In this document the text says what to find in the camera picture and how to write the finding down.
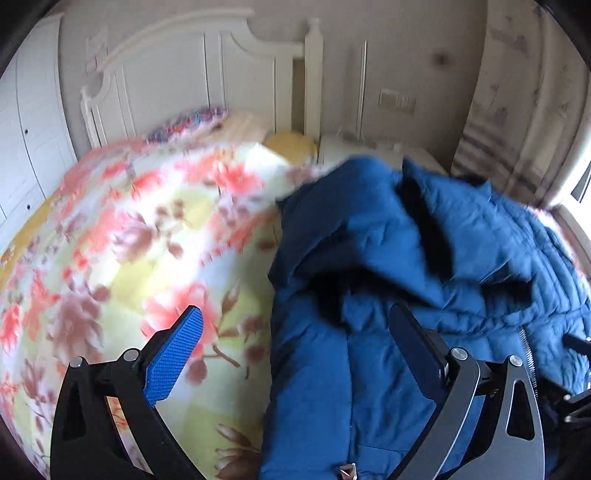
bed sheet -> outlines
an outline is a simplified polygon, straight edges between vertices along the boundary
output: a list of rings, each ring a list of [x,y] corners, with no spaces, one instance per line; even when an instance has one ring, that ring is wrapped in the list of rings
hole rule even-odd
[[[318,174],[259,144],[92,151],[2,257],[0,414],[49,476],[69,360],[142,348],[188,304],[204,331],[162,418],[206,478],[255,479],[269,400],[275,200]],[[147,469],[118,403],[113,416]]]

blue jacket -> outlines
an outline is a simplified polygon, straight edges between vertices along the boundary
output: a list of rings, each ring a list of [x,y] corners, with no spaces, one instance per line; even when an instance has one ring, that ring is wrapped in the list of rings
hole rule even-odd
[[[351,159],[280,202],[269,272],[273,384],[260,480],[385,479],[434,410],[388,332],[404,301],[420,323],[475,358],[525,359],[584,389],[586,358],[563,334],[591,336],[591,302],[558,237],[488,183],[472,187],[378,160]],[[448,466],[479,415],[470,410]]]

metal screw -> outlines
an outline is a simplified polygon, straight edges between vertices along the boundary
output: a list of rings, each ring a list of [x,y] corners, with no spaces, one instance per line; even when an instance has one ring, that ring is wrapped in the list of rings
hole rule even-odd
[[[70,360],[70,366],[72,368],[78,368],[82,365],[82,362],[83,360],[81,356],[75,356],[72,360]]]
[[[139,357],[139,352],[135,348],[126,350],[123,354],[123,360],[126,362],[135,362]]]
[[[513,365],[514,367],[523,366],[523,360],[520,357],[518,357],[517,355],[511,355],[509,357],[509,362],[511,362],[511,365]]]
[[[452,355],[456,360],[460,361],[463,361],[468,358],[468,352],[466,352],[463,348],[452,349]]]

light switch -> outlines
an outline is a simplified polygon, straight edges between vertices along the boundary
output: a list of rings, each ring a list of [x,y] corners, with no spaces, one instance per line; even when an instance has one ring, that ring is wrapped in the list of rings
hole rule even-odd
[[[378,105],[388,110],[413,115],[417,105],[417,98],[411,95],[404,95],[395,90],[382,88],[379,91]]]

wardrobe door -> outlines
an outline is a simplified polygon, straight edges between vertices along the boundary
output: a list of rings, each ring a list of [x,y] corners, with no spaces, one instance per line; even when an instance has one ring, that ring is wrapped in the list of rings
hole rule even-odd
[[[27,151],[46,197],[76,156],[61,102],[58,41],[61,16],[41,20],[18,50],[17,90]]]
[[[18,118],[15,56],[0,79],[0,207],[4,214],[10,215],[35,185]]]

